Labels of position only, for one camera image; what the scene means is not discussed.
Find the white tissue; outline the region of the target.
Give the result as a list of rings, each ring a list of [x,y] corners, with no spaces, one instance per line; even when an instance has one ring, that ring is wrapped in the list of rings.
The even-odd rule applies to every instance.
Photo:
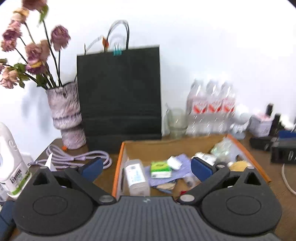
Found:
[[[212,154],[203,153],[203,152],[197,152],[196,154],[194,154],[193,157],[200,158],[201,160],[203,160],[204,162],[206,162],[211,166],[214,166],[215,162],[217,161],[216,156]]]

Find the purple knit pouch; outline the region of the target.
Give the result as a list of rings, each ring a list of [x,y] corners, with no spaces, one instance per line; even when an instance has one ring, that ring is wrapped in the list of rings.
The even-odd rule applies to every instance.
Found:
[[[154,164],[159,163],[166,164],[160,171],[151,170],[153,163],[144,168],[144,172],[151,187],[156,187],[179,179],[185,179],[185,182],[191,183],[189,186],[192,187],[198,180],[192,173],[191,160],[185,154],[171,156],[166,161],[154,162]]]

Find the iridescent plastic bag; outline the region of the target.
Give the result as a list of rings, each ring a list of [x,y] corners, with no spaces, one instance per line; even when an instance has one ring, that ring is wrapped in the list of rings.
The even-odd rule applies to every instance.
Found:
[[[214,147],[210,150],[210,154],[222,158],[230,154],[231,147],[232,142],[228,138],[223,138],[222,141],[214,145]]]

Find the yellow plush toy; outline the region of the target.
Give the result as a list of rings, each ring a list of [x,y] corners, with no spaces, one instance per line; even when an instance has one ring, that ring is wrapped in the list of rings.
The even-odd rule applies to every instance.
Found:
[[[232,162],[229,163],[227,166],[230,169],[230,171],[234,172],[243,172],[246,168],[252,167],[252,165],[245,160]]]

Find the green tissue packet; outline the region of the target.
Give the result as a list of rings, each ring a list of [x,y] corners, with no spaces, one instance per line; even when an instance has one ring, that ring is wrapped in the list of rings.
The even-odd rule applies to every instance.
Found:
[[[172,169],[166,161],[151,162],[150,174],[153,179],[171,178]]]

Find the translucent plastic container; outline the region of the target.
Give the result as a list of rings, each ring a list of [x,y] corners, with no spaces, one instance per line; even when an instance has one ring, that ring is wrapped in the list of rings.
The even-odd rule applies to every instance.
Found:
[[[150,186],[140,159],[125,163],[125,177],[130,196],[150,196]]]

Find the white round jar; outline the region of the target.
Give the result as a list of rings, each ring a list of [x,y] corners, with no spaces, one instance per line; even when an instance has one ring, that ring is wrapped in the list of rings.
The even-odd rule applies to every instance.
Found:
[[[167,159],[167,161],[166,161],[166,163],[167,163],[167,165],[171,168],[171,169],[173,169],[173,170],[175,170],[175,171],[177,171],[177,170],[180,170],[180,168],[182,167],[182,162],[180,162],[176,157],[174,157],[174,156],[171,156],[171,157],[169,157],[168,159]]]

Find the black small bottles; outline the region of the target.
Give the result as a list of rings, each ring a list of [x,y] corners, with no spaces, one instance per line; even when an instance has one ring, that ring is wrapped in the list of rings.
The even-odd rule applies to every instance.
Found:
[[[277,137],[279,132],[281,130],[284,130],[285,128],[282,125],[281,120],[280,120],[281,114],[276,113],[274,115],[274,117],[272,117],[272,112],[273,112],[273,104],[269,103],[267,105],[267,107],[266,107],[266,112],[265,112],[266,116],[272,118],[272,123],[271,123],[271,129],[270,129],[270,132],[269,132],[269,136]]]

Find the grey tin box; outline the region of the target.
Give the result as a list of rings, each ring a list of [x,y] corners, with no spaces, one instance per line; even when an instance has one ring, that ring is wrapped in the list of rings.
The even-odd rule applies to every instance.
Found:
[[[250,118],[248,130],[255,137],[267,137],[271,130],[273,120],[265,114],[254,114]]]

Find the red cardboard box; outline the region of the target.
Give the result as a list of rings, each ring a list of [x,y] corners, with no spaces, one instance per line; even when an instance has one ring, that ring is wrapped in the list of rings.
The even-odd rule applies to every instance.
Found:
[[[187,137],[178,140],[157,140],[157,141],[125,141],[121,144],[119,158],[114,174],[112,196],[118,199],[122,195],[129,195],[129,188],[125,179],[125,163],[130,160],[140,160],[144,168],[145,175],[150,177],[151,162],[166,161],[174,157],[182,166],[179,170],[172,171],[171,177],[178,180],[171,196],[177,197],[181,191],[189,190],[188,185],[182,180],[183,176],[191,171],[191,158],[196,153],[209,153],[219,142],[226,140],[230,144],[230,161],[235,162],[237,157],[247,161],[254,166],[264,178],[266,183],[271,182],[262,166],[254,159],[250,152],[234,138],[231,134],[211,135],[205,137]]]

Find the glass cup with spoon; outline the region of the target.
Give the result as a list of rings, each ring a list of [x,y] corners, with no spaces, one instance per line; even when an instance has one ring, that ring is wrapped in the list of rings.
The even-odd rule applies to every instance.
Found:
[[[188,128],[188,116],[181,108],[171,108],[166,104],[166,121],[171,138],[183,138]]]

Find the water bottle middle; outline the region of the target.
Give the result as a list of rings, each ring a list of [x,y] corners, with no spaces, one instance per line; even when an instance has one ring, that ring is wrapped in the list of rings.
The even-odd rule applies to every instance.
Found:
[[[218,83],[212,80],[209,81],[206,86],[206,93],[208,103],[207,115],[211,133],[220,133],[222,99],[220,98]]]

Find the water bottle right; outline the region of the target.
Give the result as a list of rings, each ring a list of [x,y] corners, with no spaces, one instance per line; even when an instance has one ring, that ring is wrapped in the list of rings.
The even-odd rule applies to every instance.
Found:
[[[220,92],[222,98],[223,131],[229,132],[232,118],[235,113],[236,95],[234,87],[230,83],[223,83]]]

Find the purple fuzzy vase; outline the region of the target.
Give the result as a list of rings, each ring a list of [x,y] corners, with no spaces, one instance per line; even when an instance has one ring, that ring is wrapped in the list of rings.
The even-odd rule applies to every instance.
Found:
[[[53,126],[60,130],[67,149],[75,150],[86,144],[82,126],[77,82],[46,90]]]

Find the dried rose bouquet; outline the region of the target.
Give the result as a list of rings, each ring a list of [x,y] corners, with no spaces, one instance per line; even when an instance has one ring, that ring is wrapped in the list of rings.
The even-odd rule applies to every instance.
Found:
[[[13,89],[15,86],[25,87],[25,81],[32,80],[37,87],[45,90],[62,87],[61,81],[61,50],[65,49],[71,37],[68,30],[58,25],[48,34],[45,18],[49,7],[47,1],[22,1],[22,7],[13,12],[7,29],[2,34],[1,51],[16,51],[24,63],[8,64],[1,59],[1,86]],[[31,11],[38,11],[39,23],[43,24],[46,39],[34,41],[27,24]],[[22,39],[21,27],[26,27],[31,42],[26,44]],[[16,48],[17,41],[24,43],[25,55]]]

